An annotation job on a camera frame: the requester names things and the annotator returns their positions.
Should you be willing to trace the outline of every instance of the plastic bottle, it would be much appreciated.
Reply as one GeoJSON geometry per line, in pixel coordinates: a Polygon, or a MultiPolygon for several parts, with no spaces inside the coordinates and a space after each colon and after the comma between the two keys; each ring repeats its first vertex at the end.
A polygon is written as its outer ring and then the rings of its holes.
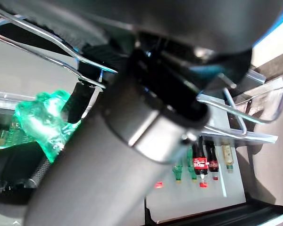
{"type": "Polygon", "coordinates": [[[202,140],[203,138],[199,137],[198,144],[194,143],[192,149],[194,171],[200,179],[199,186],[205,188],[208,186],[206,182],[206,176],[208,175],[208,161],[203,152],[202,140]]]}
{"type": "Polygon", "coordinates": [[[192,146],[190,146],[187,150],[187,165],[188,165],[188,171],[190,173],[192,182],[197,182],[197,175],[194,171],[192,146]]]}
{"type": "Polygon", "coordinates": [[[206,141],[205,144],[208,153],[208,169],[212,172],[213,180],[218,180],[219,167],[214,142],[206,141]]]}
{"type": "Polygon", "coordinates": [[[154,188],[163,188],[164,187],[164,182],[158,181],[155,185],[154,188]]]}
{"type": "Polygon", "coordinates": [[[8,130],[1,129],[0,130],[0,149],[5,148],[5,140],[8,135],[8,130]]]}
{"type": "Polygon", "coordinates": [[[173,167],[173,172],[175,175],[176,183],[181,183],[181,175],[183,173],[183,161],[179,160],[176,165],[173,167]]]}
{"type": "Polygon", "coordinates": [[[18,145],[21,143],[22,137],[25,133],[20,128],[20,124],[15,115],[13,115],[12,122],[8,129],[8,134],[5,140],[5,147],[18,145]]]}
{"type": "Polygon", "coordinates": [[[24,134],[23,136],[23,139],[22,139],[22,143],[25,144],[25,143],[29,143],[29,142],[33,142],[34,141],[34,138],[27,135],[27,134],[24,134]]]}
{"type": "Polygon", "coordinates": [[[221,148],[223,152],[223,157],[225,159],[227,172],[232,173],[234,160],[231,147],[229,145],[222,145],[221,148]]]}
{"type": "Polygon", "coordinates": [[[21,128],[39,143],[50,163],[54,162],[81,122],[71,124],[60,116],[69,96],[62,90],[52,94],[43,92],[34,101],[19,103],[15,109],[21,128]]]}

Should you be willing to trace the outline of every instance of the coca-cola bottle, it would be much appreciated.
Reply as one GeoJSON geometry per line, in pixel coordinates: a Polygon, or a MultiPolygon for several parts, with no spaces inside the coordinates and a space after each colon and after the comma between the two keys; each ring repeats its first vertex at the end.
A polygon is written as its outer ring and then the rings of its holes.
{"type": "Polygon", "coordinates": [[[218,160],[216,157],[215,146],[213,141],[206,141],[206,150],[208,153],[208,169],[212,172],[213,180],[218,180],[218,160]]]}
{"type": "Polygon", "coordinates": [[[202,146],[202,137],[199,137],[198,144],[194,143],[192,146],[193,149],[193,163],[194,171],[196,175],[200,178],[200,187],[207,187],[206,175],[208,174],[208,161],[203,152],[202,146]]]}

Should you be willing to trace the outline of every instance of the yellow bottle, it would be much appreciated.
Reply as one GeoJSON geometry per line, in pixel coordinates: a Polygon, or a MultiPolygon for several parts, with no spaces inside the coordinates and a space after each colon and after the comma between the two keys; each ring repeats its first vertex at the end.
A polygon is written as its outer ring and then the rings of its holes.
{"type": "Polygon", "coordinates": [[[223,157],[225,159],[226,169],[229,173],[232,173],[234,160],[231,147],[229,145],[222,145],[221,148],[223,152],[223,157]]]}

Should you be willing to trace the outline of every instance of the chrome wire basket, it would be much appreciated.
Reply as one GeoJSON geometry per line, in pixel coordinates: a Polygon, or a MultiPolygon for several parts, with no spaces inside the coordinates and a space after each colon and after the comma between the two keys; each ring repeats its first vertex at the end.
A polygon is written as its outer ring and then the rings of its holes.
{"type": "MultiPolygon", "coordinates": [[[[92,66],[95,66],[97,68],[100,68],[104,71],[108,71],[108,72],[112,72],[112,73],[117,73],[117,71],[109,68],[109,67],[106,67],[104,65],[101,65],[101,64],[98,64],[94,61],[91,61],[85,57],[83,57],[82,55],[80,55],[77,51],[74,50],[74,48],[68,44],[67,42],[65,42],[64,40],[62,40],[60,37],[40,28],[40,27],[37,27],[27,21],[25,21],[25,17],[24,16],[21,16],[21,15],[12,15],[12,14],[9,14],[7,12],[5,12],[4,10],[0,9],[0,26],[1,25],[4,25],[4,24],[7,24],[7,23],[12,23],[16,26],[19,26],[27,31],[30,31],[40,37],[43,37],[49,41],[51,41],[52,43],[56,44],[57,46],[59,46],[61,49],[63,49],[64,51],[66,51],[70,56],[74,57],[75,59],[77,59],[78,61],[81,61],[81,62],[84,62],[86,64],[89,64],[89,65],[92,65],[92,66]]],[[[94,81],[94,80],[91,80],[87,77],[85,77],[84,75],[82,75],[81,73],[79,73],[75,68],[73,68],[72,66],[68,65],[67,63],[65,62],[62,62],[58,59],[55,59],[51,56],[47,56],[45,55],[44,53],[41,53],[40,51],[37,51],[35,49],[32,49],[32,48],[29,48],[27,45],[25,44],[22,44],[22,43],[19,43],[19,42],[16,42],[14,40],[11,40],[5,36],[2,36],[0,35],[0,41],[4,42],[4,43],[7,43],[11,46],[14,46],[16,48],[19,48],[21,50],[24,50],[26,52],[29,52],[35,56],[38,56],[38,57],[41,57],[42,59],[44,60],[47,60],[53,64],[56,64],[60,67],[63,67],[65,69],[67,69],[68,71],[70,71],[71,73],[73,73],[75,76],[77,76],[79,79],[81,80],[84,80],[90,84],[92,84],[93,86],[98,86],[102,89],[105,89],[105,85],[103,85],[102,83],[100,83],[99,81],[94,81]]],[[[233,130],[233,129],[221,129],[221,128],[217,128],[217,127],[214,127],[214,126],[211,126],[211,125],[206,125],[204,130],[205,131],[211,131],[211,132],[214,132],[214,133],[218,133],[218,134],[221,134],[221,135],[224,135],[224,136],[229,136],[229,137],[233,137],[235,139],[244,139],[245,137],[251,137],[251,135],[249,134],[249,132],[247,131],[247,128],[246,128],[246,125],[245,125],[245,122],[244,120],[247,120],[247,121],[251,121],[251,122],[254,122],[254,123],[259,123],[259,124],[266,124],[266,123],[271,123],[271,122],[274,122],[275,120],[277,120],[277,118],[280,116],[282,110],[283,110],[283,93],[282,93],[282,96],[280,98],[280,102],[279,102],[279,105],[277,107],[277,110],[276,112],[273,114],[273,117],[269,120],[264,120],[264,119],[260,119],[258,117],[254,117],[252,115],[249,115],[247,113],[243,113],[241,111],[239,111],[237,108],[236,108],[236,105],[233,101],[233,98],[232,96],[230,95],[230,92],[228,89],[223,89],[223,92],[224,92],[224,95],[229,103],[229,105],[224,105],[224,104],[221,104],[221,103],[218,103],[218,102],[215,102],[215,101],[212,101],[212,100],[208,100],[206,98],[204,98],[204,96],[202,94],[200,94],[197,99],[198,101],[202,102],[202,103],[205,103],[209,106],[212,106],[212,107],[216,107],[216,108],[219,108],[221,110],[224,110],[230,114],[233,114],[235,116],[235,118],[237,119],[238,121],[238,124],[240,126],[240,130],[233,130]]]]}

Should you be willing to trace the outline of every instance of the white wall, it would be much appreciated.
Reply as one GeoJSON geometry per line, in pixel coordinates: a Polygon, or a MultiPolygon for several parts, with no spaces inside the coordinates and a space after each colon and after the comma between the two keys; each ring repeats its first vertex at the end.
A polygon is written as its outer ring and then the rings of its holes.
{"type": "MultiPolygon", "coordinates": [[[[76,67],[71,57],[42,52],[76,67]]],[[[76,83],[76,76],[66,69],[0,41],[0,91],[34,97],[38,92],[57,89],[71,93],[76,83]]]]}
{"type": "Polygon", "coordinates": [[[283,54],[283,23],[253,48],[252,64],[259,67],[283,54]]]}

